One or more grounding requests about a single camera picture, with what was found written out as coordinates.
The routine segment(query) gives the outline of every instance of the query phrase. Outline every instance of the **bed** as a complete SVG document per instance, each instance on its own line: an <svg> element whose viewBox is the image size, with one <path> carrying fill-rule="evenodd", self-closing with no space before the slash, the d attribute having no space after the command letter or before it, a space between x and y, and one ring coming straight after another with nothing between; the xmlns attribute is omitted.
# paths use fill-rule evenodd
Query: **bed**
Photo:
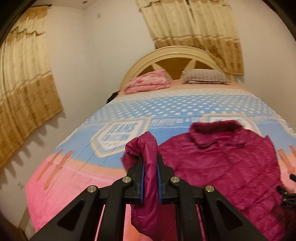
<svg viewBox="0 0 296 241"><path fill-rule="evenodd" d="M172 81L168 89L125 95L123 92L95 112L52 152L26 185L28 210L36 231L42 228L90 185L111 185L126 174L121 157L125 144L150 131L158 144L187 132L193 122L237 120L245 128L274 143L281 179L290 192L295 173L296 134L274 110L240 85L186 84L183 70L221 69L203 50L186 46L157 49L132 66L120 90L132 78L166 69ZM125 240L149 240L130 224L127 205Z"/></svg>

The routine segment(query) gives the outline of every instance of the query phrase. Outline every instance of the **headboard panel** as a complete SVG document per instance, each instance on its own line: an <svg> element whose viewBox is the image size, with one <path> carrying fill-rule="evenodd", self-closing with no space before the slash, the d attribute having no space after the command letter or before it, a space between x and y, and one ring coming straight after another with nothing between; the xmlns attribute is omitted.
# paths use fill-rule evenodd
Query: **headboard panel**
<svg viewBox="0 0 296 241"><path fill-rule="evenodd" d="M120 90L132 78L165 69L172 80L179 79L182 71L190 69L218 69L223 72L206 51L188 46L168 46L157 49L136 62L121 82ZM230 80L233 76L226 74Z"/></svg>

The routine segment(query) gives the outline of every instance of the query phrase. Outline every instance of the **magenta jacket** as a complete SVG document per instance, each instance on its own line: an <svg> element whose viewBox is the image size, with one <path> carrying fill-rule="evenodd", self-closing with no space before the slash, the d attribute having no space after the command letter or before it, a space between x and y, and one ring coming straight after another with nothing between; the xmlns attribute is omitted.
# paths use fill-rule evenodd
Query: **magenta jacket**
<svg viewBox="0 0 296 241"><path fill-rule="evenodd" d="M213 185L270 241L280 240L294 213L283 209L276 186L282 185L276 153L262 138L234 120L193 123L188 133L157 145L150 132L126 144L125 169L140 153L145 165L144 203L132 207L131 223L155 241L175 241L173 205L159 204L157 153L175 175L198 187Z"/></svg>

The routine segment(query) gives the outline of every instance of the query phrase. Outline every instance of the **blue blanket section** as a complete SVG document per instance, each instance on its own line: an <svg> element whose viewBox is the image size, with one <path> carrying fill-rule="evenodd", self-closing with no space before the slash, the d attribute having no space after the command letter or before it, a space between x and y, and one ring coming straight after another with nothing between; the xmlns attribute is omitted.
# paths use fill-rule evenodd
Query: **blue blanket section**
<svg viewBox="0 0 296 241"><path fill-rule="evenodd" d="M94 113L53 153L108 168L123 168L125 144L150 131L160 145L187 132L193 122L237 120L273 141L276 151L296 146L291 127L262 100L233 89L196 89L137 93L116 98Z"/></svg>

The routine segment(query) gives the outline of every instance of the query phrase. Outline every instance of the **gold curtain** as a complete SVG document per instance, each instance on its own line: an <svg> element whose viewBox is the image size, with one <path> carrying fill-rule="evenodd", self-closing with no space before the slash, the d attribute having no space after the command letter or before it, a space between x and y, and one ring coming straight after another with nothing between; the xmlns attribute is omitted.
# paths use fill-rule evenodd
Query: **gold curtain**
<svg viewBox="0 0 296 241"><path fill-rule="evenodd" d="M228 74L244 74L242 49L225 0L137 0L156 48L203 49Z"/></svg>
<svg viewBox="0 0 296 241"><path fill-rule="evenodd" d="M63 110L49 65L47 7L27 10L0 48L0 169L23 140Z"/></svg>

